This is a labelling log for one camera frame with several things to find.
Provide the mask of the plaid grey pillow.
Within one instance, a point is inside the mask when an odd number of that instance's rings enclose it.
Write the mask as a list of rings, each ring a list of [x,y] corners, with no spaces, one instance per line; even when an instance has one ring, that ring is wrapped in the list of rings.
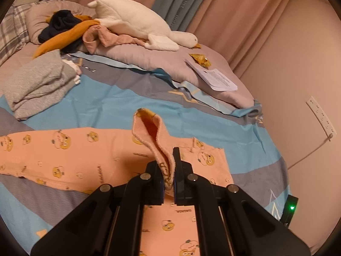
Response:
[[[29,42],[25,16],[31,7],[56,1],[65,0],[42,0],[9,7],[1,22],[1,65]]]

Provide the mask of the peach cartoon print garment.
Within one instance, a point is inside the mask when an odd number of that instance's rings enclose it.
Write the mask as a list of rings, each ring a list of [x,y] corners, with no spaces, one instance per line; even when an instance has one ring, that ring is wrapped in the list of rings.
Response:
[[[170,136],[155,113],[138,110],[132,129],[72,128],[1,133],[1,215],[25,251],[102,184],[118,186],[156,161],[172,190],[174,148],[195,173],[226,186],[225,152]]]

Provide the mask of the black garment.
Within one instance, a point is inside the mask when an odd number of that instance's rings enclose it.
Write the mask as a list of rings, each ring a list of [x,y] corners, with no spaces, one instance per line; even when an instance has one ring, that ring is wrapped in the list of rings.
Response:
[[[52,37],[72,29],[79,23],[81,23],[81,19],[75,17],[71,11],[59,10],[52,15],[49,26],[42,30],[38,36],[38,41],[43,44]]]

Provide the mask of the blue grey patterned duvet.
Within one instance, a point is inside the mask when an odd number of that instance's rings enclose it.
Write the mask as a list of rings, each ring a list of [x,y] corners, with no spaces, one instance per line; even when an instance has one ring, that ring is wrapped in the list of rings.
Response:
[[[171,81],[162,69],[145,71],[81,52],[68,59],[81,66],[80,85],[25,121],[16,120],[2,98],[1,135],[34,129],[129,129],[135,110],[148,108],[163,118],[172,136],[196,137],[223,148],[235,183],[272,216],[282,216],[290,193],[287,167],[264,127],[259,103],[237,109],[188,82]]]

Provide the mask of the white paper sheets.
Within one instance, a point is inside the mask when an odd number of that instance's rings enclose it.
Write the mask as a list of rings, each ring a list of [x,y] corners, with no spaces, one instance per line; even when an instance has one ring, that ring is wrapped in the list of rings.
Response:
[[[218,69],[205,69],[199,64],[185,60],[185,63],[214,91],[237,91],[238,86]]]

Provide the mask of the mustard orange garment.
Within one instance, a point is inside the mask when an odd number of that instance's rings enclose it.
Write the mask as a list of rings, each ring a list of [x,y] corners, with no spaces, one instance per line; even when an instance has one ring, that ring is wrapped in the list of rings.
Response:
[[[62,32],[43,44],[41,44],[33,54],[33,58],[37,58],[45,53],[48,53],[53,50],[62,50],[67,47],[77,39],[81,38],[85,31],[89,29],[89,27],[93,25],[99,25],[100,22],[98,20],[85,20],[75,25],[73,28]]]

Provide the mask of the pink curtain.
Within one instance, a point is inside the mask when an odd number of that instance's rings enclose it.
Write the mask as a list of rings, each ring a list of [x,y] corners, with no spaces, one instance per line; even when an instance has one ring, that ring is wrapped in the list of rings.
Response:
[[[69,0],[82,5],[93,0]],[[152,9],[155,0],[134,0]],[[242,76],[289,0],[204,0],[185,31],[220,53]]]

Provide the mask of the white power strip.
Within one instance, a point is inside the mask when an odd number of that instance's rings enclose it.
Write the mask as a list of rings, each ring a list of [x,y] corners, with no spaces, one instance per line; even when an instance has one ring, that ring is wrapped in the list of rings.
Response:
[[[322,107],[318,104],[313,96],[311,96],[307,101],[306,104],[310,108],[310,110],[315,115],[316,119],[322,126],[327,138],[331,140],[334,136],[337,135],[336,130],[334,129],[332,122],[330,121],[327,114],[324,112]]]

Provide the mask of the white goose plush toy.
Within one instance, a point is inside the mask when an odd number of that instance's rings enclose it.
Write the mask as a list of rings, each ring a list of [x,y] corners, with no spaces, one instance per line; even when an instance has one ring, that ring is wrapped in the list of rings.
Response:
[[[97,20],[113,33],[146,40],[145,48],[178,51],[193,48],[197,37],[189,32],[172,31],[156,12],[133,0],[93,0],[87,4],[95,10]]]

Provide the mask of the yellow snack wrapper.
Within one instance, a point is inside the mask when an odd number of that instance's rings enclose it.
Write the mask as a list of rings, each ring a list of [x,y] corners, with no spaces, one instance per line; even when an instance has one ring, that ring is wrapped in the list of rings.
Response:
[[[192,57],[193,60],[203,68],[208,69],[208,67],[211,66],[211,62],[204,54],[190,54],[190,57]]]

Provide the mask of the black device green light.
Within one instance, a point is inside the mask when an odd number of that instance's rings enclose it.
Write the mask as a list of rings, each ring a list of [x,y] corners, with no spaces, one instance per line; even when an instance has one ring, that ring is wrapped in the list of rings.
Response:
[[[280,222],[285,226],[289,227],[291,220],[296,211],[296,206],[298,204],[298,198],[292,195],[288,195],[286,203],[284,204],[283,213]]]

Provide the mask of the grey blue curtain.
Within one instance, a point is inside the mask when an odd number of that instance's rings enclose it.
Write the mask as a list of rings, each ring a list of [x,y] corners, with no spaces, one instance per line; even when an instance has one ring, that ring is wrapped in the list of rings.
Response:
[[[185,31],[204,0],[155,0],[152,10],[172,31]]]

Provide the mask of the dusty pink garment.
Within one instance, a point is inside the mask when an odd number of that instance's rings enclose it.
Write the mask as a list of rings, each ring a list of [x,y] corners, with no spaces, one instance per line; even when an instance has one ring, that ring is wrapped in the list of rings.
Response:
[[[93,25],[83,34],[83,43],[90,54],[94,54],[96,49],[102,45],[105,48],[133,44],[145,47],[145,41],[134,38],[130,35],[112,33],[103,25]]]

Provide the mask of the folded grey garment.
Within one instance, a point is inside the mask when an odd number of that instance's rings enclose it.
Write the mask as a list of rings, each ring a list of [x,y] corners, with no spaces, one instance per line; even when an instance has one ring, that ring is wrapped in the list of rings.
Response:
[[[63,59],[59,49],[45,53],[13,72],[4,85],[9,108],[17,120],[59,103],[80,83],[80,68]]]

